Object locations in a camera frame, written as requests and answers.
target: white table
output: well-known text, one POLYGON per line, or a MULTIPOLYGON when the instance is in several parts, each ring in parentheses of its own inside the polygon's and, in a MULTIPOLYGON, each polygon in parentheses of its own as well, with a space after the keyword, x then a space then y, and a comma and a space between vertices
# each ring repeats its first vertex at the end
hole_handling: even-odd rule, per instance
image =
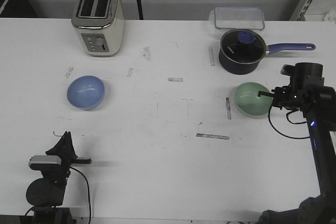
MULTIPOLYGON (((219 64, 219 37, 208 22, 127 21, 122 48, 109 58, 86 55, 67 19, 0 19, 0 27, 0 214, 30 207, 26 189, 41 175, 27 164, 58 142, 53 131, 71 131, 76 154, 92 157, 79 169, 90 181, 94 217, 257 220, 264 210, 297 208, 319 195, 309 140, 286 139, 267 118, 241 115, 232 96, 246 81, 287 85, 280 69, 297 62, 323 64, 325 85, 335 87, 335 23, 266 22, 267 44, 317 48, 269 55, 243 76, 219 64), (87 74, 104 81, 106 97, 80 111, 66 91, 87 74)), ((308 134, 285 111, 274 109, 272 119, 287 134, 308 134)), ((64 206, 73 216, 88 215, 86 192, 72 172, 64 206)))

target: purple handle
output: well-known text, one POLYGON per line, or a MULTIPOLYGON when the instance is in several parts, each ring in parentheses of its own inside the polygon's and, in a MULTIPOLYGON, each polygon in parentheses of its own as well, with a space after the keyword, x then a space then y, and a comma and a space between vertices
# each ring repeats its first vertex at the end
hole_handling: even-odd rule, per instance
POLYGON ((283 51, 283 50, 315 50, 316 46, 314 44, 305 44, 305 43, 279 43, 268 45, 269 54, 274 52, 283 51))

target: silver toaster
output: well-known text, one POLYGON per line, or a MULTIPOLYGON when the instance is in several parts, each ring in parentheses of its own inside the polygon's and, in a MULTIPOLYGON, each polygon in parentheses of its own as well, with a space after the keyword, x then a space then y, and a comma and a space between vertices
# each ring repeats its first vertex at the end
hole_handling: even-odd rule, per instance
POLYGON ((87 54, 107 57, 121 46, 125 19, 121 0, 77 0, 71 23, 87 54))

